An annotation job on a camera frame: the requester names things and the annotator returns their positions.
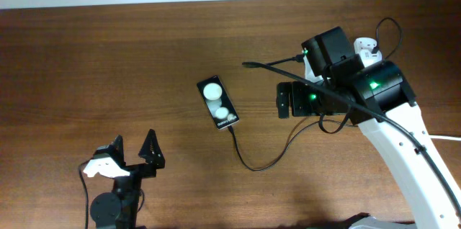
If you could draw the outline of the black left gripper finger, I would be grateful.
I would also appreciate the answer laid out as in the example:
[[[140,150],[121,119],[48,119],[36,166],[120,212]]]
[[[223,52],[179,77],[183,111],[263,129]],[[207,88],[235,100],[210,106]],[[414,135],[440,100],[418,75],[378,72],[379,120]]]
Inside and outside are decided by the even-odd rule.
[[[159,147],[155,130],[150,129],[148,131],[138,156],[143,158],[147,164],[152,164],[156,169],[165,167],[166,161]]]
[[[125,166],[125,157],[123,150],[123,138],[118,135],[112,142],[112,159],[118,166]]]

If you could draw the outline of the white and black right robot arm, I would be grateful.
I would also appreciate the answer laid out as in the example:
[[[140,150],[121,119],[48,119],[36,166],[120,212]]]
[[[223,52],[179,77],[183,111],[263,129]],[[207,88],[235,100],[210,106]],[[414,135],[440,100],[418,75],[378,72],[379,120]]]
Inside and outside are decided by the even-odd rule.
[[[351,44],[340,27],[302,48],[305,76],[278,84],[279,117],[345,116],[381,155],[417,228],[459,228],[460,188],[397,65],[375,52],[376,42]]]

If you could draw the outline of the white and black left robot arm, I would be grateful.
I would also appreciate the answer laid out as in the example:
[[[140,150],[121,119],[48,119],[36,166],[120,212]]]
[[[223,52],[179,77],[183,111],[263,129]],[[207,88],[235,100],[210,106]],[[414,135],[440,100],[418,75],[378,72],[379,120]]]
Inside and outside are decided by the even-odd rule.
[[[98,147],[85,166],[83,172],[88,177],[99,174],[114,180],[112,190],[98,195],[89,207],[97,228],[137,228],[138,212],[144,201],[142,180],[156,177],[166,164],[154,130],[148,131],[138,156],[144,162],[126,164],[123,138],[118,135],[109,145]]]

